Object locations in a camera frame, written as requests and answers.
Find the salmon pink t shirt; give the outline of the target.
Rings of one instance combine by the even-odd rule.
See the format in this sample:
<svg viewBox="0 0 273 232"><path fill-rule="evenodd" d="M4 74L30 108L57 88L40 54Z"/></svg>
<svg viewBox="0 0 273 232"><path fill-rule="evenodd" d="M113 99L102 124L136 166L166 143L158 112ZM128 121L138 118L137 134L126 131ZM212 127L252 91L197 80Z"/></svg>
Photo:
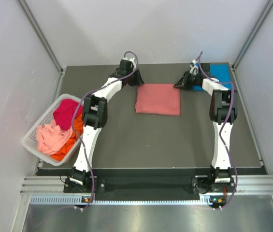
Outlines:
<svg viewBox="0 0 273 232"><path fill-rule="evenodd" d="M144 84L137 88L137 114L180 116L180 90L172 84Z"/></svg>

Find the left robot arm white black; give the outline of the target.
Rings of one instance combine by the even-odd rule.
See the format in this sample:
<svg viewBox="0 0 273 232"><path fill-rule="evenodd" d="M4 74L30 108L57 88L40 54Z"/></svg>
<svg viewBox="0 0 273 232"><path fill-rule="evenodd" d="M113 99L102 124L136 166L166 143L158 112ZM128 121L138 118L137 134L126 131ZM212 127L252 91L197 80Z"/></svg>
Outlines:
<svg viewBox="0 0 273 232"><path fill-rule="evenodd" d="M83 99L83 134L78 157L72 168L70 181L80 191L91 191L94 187L92 157L97 138L108 119L108 102L124 86L141 86L144 81L137 67L137 58L124 57L119 67L112 73L105 84L88 94Z"/></svg>

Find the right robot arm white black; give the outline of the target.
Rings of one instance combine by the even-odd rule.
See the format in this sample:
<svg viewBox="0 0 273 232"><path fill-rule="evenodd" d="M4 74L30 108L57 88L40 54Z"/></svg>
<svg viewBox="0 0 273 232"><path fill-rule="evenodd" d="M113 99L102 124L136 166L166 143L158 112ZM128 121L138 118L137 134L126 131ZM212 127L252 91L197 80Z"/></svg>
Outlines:
<svg viewBox="0 0 273 232"><path fill-rule="evenodd" d="M232 183L230 138L238 115L238 92L229 78L220 80L212 76L211 65L196 60L189 64L189 70L173 87L180 90L193 90L198 87L211 97L209 118L214 127L214 154L208 177L197 178L195 190L219 191Z"/></svg>

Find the folded blue t shirt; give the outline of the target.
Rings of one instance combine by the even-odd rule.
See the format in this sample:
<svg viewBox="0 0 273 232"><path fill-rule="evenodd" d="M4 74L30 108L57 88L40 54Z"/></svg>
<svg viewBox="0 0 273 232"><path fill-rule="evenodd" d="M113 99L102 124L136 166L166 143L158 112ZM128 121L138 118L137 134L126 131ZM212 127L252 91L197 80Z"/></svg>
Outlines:
<svg viewBox="0 0 273 232"><path fill-rule="evenodd" d="M201 65L207 75L218 79L219 82L231 81L228 63L202 63Z"/></svg>

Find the orange t shirt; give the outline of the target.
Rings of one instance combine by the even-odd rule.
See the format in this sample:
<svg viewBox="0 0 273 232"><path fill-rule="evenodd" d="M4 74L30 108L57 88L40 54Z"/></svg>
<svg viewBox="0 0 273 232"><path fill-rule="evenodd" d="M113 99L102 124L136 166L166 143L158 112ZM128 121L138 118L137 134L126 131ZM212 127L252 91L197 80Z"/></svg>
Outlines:
<svg viewBox="0 0 273 232"><path fill-rule="evenodd" d="M82 116L79 115L74 120L74 128L79 135L83 133L83 121ZM57 161L62 161L63 158L67 155L70 149L74 146L78 139L78 136L73 132L69 140L65 143L65 145L55 154L51 155L51 157Z"/></svg>

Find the magenta t shirt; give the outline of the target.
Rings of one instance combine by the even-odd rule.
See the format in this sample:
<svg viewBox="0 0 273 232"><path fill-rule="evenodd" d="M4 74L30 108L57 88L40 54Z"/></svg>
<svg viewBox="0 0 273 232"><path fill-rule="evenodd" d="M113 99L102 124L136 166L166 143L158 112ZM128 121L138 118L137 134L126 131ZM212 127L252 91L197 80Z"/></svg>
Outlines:
<svg viewBox="0 0 273 232"><path fill-rule="evenodd" d="M67 131L72 124L72 118L79 102L72 99L63 99L53 113L56 125L60 126L61 130Z"/></svg>

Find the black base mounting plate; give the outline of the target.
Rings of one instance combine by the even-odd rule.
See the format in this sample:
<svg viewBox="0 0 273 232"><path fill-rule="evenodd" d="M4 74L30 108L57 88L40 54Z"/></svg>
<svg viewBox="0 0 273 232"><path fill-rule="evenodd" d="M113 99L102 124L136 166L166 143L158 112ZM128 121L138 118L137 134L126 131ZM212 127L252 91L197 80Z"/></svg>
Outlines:
<svg viewBox="0 0 273 232"><path fill-rule="evenodd" d="M201 194L232 194L238 176L265 175L264 168L231 169L232 183L221 188L195 190L197 178L207 178L210 168L95 169L91 191L81 191L65 179L65 193L94 194L95 200L195 200Z"/></svg>

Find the light peach t shirt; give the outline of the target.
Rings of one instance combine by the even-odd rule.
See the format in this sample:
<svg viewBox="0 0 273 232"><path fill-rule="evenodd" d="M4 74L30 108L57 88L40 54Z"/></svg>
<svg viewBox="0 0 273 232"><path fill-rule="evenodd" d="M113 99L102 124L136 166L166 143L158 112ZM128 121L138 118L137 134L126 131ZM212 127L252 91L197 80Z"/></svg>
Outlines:
<svg viewBox="0 0 273 232"><path fill-rule="evenodd" d="M49 124L38 126L36 130L37 150L51 156L65 145L72 133L71 127L68 130L61 130L54 119Z"/></svg>

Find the white plastic laundry basket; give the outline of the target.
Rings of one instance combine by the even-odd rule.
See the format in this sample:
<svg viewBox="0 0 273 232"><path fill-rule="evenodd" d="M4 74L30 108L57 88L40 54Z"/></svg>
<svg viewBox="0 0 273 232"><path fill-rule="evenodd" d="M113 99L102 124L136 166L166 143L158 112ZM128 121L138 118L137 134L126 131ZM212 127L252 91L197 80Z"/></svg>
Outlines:
<svg viewBox="0 0 273 232"><path fill-rule="evenodd" d="M22 146L53 166L66 163L80 145L72 125L79 134L83 133L82 107L76 113L74 123L71 123L79 101L80 99L73 95L59 96L26 133Z"/></svg>

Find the left aluminium frame post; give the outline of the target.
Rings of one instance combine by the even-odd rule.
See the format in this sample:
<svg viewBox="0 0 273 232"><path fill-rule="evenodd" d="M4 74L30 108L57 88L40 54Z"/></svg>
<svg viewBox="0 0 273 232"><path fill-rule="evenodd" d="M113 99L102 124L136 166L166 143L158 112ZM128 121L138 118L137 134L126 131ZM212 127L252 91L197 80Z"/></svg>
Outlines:
<svg viewBox="0 0 273 232"><path fill-rule="evenodd" d="M54 67L57 69L59 73L63 72L63 68L60 65L53 49L51 48L46 36L44 35L41 27L38 24L37 19L35 18L33 12L31 11L29 5L25 0L16 0L19 7L21 8L22 12L24 13L25 17L27 18L28 22L30 23L31 27L33 28L37 38L41 42L44 50L48 54L49 58L51 59Z"/></svg>

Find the aluminium frame post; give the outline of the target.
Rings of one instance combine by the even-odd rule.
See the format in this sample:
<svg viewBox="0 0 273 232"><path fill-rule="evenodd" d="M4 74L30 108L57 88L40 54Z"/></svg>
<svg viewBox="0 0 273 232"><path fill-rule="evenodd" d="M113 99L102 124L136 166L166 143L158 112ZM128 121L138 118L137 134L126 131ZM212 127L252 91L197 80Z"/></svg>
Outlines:
<svg viewBox="0 0 273 232"><path fill-rule="evenodd" d="M30 23L31 27L33 28L37 38L41 42L44 50L48 54L49 58L51 59L54 67L57 69L59 73L63 72L63 68L60 65L53 49L51 48L46 36L44 35L41 27L38 24L37 19L35 18L33 12L31 11L29 5L25 0L16 0L19 7L21 8L22 12L24 13L25 17L27 18L28 22Z"/></svg>
<svg viewBox="0 0 273 232"><path fill-rule="evenodd" d="M265 6L261 10L260 15L257 17L257 20L254 23L251 31L249 32L248 37L246 38L242 48L240 49L239 54L236 56L236 59L235 59L234 63L231 65L233 70L236 70L238 68L240 62L244 58L244 56L247 53L250 45L252 44L252 42L256 38L259 30L263 26L265 20L267 19L267 17L271 13L272 9L273 9L273 0L267 0L265 2Z"/></svg>

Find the right aluminium frame post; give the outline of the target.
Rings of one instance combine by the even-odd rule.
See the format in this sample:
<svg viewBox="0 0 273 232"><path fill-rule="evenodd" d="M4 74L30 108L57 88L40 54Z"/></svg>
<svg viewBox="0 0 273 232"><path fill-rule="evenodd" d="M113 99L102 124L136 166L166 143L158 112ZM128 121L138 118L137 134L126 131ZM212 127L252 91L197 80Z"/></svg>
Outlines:
<svg viewBox="0 0 273 232"><path fill-rule="evenodd" d="M265 20L267 19L267 17L271 13L272 9L273 9L273 0L267 0L265 2L265 6L261 10L260 15L257 17L257 20L254 23L251 31L249 32L248 37L246 38L242 48L240 49L239 54L236 56L236 59L235 59L234 63L231 65L233 70L236 70L238 68L240 62L244 58L244 56L247 53L250 45L252 44L252 42L256 38L259 30L263 26Z"/></svg>

